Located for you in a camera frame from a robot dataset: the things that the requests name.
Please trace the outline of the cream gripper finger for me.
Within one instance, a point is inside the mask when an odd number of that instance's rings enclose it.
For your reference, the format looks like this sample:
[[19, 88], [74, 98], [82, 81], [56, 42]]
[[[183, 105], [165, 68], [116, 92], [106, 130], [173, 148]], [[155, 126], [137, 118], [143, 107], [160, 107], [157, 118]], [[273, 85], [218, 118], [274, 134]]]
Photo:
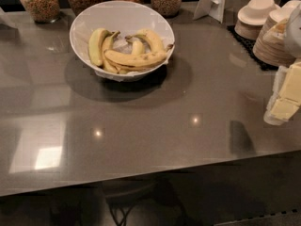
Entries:
[[301, 63], [289, 68], [280, 67], [277, 71], [273, 91], [275, 101], [271, 114], [278, 120], [287, 121], [301, 106]]

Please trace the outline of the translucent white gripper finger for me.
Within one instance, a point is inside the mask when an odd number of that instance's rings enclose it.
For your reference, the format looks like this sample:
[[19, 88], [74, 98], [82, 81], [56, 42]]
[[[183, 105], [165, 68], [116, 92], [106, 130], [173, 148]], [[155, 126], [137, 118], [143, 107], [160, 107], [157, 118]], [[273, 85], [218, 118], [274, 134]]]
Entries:
[[276, 102], [276, 99], [280, 92], [280, 89], [282, 88], [287, 71], [288, 71], [287, 67], [279, 66], [278, 70], [275, 74], [275, 80], [274, 80], [274, 84], [272, 87], [272, 95], [269, 99], [269, 102], [266, 106], [266, 111], [263, 116], [263, 120], [266, 123], [271, 124], [271, 125], [279, 126], [285, 122], [285, 120], [277, 119], [275, 116], [272, 115], [272, 107]]

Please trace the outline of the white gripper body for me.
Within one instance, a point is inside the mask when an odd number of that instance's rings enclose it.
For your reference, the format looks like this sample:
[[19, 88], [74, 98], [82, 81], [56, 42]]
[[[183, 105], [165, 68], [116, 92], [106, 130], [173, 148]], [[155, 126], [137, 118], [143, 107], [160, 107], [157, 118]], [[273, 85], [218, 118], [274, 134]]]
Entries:
[[293, 10], [286, 24], [284, 44], [289, 54], [301, 57], [301, 4]]

